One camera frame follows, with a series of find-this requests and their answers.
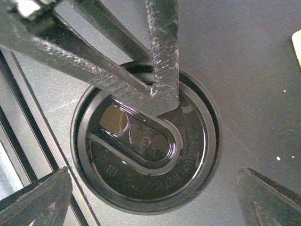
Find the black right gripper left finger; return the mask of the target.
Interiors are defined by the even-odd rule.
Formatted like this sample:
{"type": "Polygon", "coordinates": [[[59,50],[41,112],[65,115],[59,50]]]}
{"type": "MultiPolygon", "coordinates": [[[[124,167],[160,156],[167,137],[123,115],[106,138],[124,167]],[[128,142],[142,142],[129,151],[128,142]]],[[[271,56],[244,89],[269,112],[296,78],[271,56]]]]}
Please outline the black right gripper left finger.
{"type": "Polygon", "coordinates": [[[33,182],[0,201],[2,226],[62,226],[72,195],[67,167],[33,182]]]}

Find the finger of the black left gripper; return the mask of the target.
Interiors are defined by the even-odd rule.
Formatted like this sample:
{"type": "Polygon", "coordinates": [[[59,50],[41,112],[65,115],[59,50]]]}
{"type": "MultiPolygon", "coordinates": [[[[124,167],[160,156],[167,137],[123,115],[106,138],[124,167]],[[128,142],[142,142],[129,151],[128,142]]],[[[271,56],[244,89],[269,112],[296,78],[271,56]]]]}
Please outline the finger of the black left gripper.
{"type": "Polygon", "coordinates": [[[55,8],[57,0],[3,0],[0,43],[107,91],[150,116],[179,105],[178,2],[145,2],[151,48],[146,48],[99,0],[73,0],[87,22],[138,63],[152,63],[147,85],[91,46],[55,8]]]}

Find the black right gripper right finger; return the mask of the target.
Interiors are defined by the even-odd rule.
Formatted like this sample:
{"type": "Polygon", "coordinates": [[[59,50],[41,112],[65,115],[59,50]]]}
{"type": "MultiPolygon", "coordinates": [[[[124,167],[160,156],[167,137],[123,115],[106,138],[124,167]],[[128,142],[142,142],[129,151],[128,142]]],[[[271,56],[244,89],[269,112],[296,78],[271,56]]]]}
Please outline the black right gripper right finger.
{"type": "Polygon", "coordinates": [[[301,196],[251,168],[241,168],[236,193],[247,226],[299,226],[301,196]]]}

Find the black cup lid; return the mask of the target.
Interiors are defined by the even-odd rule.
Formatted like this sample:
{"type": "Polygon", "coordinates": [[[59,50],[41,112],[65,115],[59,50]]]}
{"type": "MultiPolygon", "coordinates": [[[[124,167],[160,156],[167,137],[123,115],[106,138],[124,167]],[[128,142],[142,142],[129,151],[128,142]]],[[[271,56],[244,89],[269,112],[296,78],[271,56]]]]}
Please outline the black cup lid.
{"type": "Polygon", "coordinates": [[[179,106],[149,117],[90,86],[71,123],[74,165],[89,190],[124,212],[156,215],[195,199],[215,173],[219,118],[206,88],[179,72],[179,106]]]}

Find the cream cakes paper bag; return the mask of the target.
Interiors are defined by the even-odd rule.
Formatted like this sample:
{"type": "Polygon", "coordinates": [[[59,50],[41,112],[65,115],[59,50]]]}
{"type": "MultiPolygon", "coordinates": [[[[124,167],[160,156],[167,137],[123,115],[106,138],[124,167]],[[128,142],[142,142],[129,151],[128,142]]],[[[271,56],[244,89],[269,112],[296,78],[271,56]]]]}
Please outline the cream cakes paper bag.
{"type": "Polygon", "coordinates": [[[296,58],[298,60],[299,66],[301,67],[301,30],[295,32],[292,35],[292,42],[296,58]]]}

